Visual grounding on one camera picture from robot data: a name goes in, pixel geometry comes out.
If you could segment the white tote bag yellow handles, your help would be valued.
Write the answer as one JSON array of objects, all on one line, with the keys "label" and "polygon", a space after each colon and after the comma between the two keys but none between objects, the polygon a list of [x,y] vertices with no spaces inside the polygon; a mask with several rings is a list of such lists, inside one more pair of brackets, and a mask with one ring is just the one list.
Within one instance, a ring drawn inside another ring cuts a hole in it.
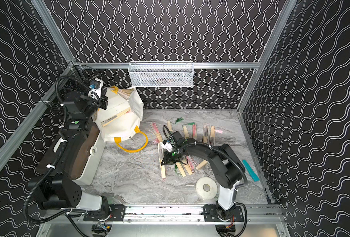
[{"label": "white tote bag yellow handles", "polygon": [[[115,143],[118,148],[127,153],[142,151],[148,144],[148,137],[139,128],[143,119],[143,101],[137,89],[135,87],[128,89],[120,89],[116,86],[108,87],[106,96],[108,97],[107,109],[98,109],[94,119],[104,142]],[[103,127],[101,125],[103,121],[127,108],[131,108],[131,111],[112,121],[107,126]],[[136,134],[142,134],[145,137],[145,143],[141,148],[129,150],[121,146],[121,142],[133,138]]]}]

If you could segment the grey paper folding fan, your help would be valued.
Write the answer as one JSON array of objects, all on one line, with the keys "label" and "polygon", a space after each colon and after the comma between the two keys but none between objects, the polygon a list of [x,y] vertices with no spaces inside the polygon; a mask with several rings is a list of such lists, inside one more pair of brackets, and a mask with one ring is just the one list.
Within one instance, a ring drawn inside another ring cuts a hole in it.
[{"label": "grey paper folding fan", "polygon": [[210,126],[205,124],[203,128],[203,143],[208,143],[209,141],[209,131],[210,131]]}]

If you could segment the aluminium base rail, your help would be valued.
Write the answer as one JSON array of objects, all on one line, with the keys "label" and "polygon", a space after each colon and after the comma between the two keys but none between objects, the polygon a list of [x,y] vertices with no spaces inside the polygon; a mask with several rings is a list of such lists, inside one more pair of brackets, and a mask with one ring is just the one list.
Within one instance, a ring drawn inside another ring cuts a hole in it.
[{"label": "aluminium base rail", "polygon": [[39,237],[288,237],[283,212],[277,205],[235,207],[222,220],[213,204],[114,204],[103,222],[64,216],[43,224]]}]

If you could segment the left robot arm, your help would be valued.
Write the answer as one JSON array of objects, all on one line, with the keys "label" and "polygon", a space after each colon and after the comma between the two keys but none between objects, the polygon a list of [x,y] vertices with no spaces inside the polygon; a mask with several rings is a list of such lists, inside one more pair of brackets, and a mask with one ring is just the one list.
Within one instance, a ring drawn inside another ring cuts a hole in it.
[{"label": "left robot arm", "polygon": [[104,221],[111,214],[107,198],[84,192],[76,180],[94,154],[100,131],[92,116],[98,109],[106,109],[106,88],[98,76],[60,76],[55,93],[63,121],[53,145],[37,166],[40,176],[28,183],[23,217],[28,223],[43,224],[61,215],[71,219],[83,212],[86,220]]}]

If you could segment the brown lidded storage box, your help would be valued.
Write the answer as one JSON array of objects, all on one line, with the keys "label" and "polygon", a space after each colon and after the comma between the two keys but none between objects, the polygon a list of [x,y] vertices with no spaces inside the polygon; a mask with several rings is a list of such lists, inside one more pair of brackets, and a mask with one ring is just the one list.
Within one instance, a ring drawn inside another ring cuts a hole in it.
[{"label": "brown lidded storage box", "polygon": [[91,120],[70,120],[61,132],[68,143],[57,171],[78,185],[91,185],[105,148],[99,128]]}]

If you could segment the purple paper folding fan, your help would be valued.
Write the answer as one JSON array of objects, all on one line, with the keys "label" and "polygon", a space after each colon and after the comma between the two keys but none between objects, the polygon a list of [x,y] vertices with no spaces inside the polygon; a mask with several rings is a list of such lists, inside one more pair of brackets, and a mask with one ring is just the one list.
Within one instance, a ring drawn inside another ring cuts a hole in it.
[{"label": "purple paper folding fan", "polygon": [[204,167],[205,165],[207,165],[209,162],[208,161],[202,161],[201,163],[199,163],[197,166],[196,166],[196,169],[197,170],[200,170],[202,167]]}]

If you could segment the green paper folding fan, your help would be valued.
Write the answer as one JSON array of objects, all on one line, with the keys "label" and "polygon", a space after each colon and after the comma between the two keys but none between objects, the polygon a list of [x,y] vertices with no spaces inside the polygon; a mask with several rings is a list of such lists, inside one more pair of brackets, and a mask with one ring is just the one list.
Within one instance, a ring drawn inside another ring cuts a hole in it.
[{"label": "green paper folding fan", "polygon": [[183,124],[183,132],[185,138],[193,138],[195,133],[195,122],[189,122]]}]

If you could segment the teal folding fan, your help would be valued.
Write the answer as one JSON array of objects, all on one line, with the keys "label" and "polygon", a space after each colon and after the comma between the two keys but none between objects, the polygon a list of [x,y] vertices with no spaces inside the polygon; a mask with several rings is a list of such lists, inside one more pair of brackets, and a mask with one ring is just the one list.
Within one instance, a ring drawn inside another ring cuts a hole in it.
[{"label": "teal folding fan", "polygon": [[254,170],[252,169],[252,167],[249,165],[249,163],[246,160],[242,160],[242,163],[245,167],[245,169],[247,170],[248,174],[250,175],[250,177],[252,178],[252,180],[254,182],[258,182],[260,181],[260,178],[258,177],[258,175],[254,172]]}]

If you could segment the white tape roll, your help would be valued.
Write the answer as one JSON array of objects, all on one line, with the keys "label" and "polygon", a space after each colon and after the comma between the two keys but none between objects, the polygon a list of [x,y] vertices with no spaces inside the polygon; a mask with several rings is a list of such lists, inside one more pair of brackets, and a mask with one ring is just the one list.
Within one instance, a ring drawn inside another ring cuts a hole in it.
[{"label": "white tape roll", "polygon": [[200,198],[206,200],[214,199],[217,195],[217,191],[217,184],[213,179],[208,177],[198,179],[196,183],[196,192]]}]

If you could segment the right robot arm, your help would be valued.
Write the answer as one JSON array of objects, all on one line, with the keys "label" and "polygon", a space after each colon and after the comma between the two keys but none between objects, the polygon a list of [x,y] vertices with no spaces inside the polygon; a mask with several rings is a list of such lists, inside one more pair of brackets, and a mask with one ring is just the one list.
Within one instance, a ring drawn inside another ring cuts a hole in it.
[{"label": "right robot arm", "polygon": [[216,215],[223,221],[232,220],[237,190],[248,184],[245,167],[232,148],[227,144],[213,146],[185,138],[178,131],[166,135],[164,145],[169,148],[164,151],[161,166],[174,165],[185,156],[195,156],[210,164],[215,179],[220,184]]}]

